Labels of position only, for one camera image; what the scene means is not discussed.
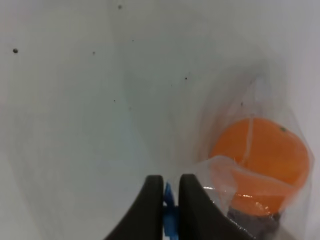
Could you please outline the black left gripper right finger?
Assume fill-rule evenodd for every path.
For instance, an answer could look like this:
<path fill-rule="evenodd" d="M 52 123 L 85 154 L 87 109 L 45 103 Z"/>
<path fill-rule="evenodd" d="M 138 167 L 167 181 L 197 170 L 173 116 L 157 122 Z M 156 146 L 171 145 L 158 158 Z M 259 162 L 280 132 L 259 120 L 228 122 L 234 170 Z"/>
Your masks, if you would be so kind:
<path fill-rule="evenodd" d="M 178 191 L 180 240 L 251 240 L 211 201 L 194 174 L 183 174 Z"/>

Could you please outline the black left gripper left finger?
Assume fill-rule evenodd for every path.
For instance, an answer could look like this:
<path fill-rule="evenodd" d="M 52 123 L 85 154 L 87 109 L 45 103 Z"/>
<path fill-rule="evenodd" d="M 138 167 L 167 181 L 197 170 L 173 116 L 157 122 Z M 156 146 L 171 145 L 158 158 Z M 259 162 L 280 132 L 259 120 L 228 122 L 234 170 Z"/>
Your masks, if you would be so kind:
<path fill-rule="evenodd" d="M 164 180 L 149 175 L 128 212 L 107 240 L 161 240 L 163 238 Z"/>

